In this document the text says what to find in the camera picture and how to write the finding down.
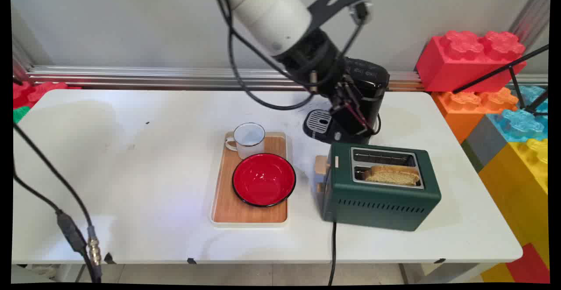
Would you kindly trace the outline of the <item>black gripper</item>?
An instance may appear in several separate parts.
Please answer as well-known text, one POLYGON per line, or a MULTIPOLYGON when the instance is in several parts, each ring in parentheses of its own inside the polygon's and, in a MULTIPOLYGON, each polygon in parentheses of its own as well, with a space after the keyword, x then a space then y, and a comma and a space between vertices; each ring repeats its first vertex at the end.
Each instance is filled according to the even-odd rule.
POLYGON ((308 84, 311 73, 316 73, 316 87, 306 91, 331 101, 331 116, 340 126, 352 126, 350 133, 372 136, 373 127, 360 108, 363 95, 347 81, 348 68, 345 57, 328 35, 320 28, 297 41, 286 52, 275 55, 289 75, 308 84))

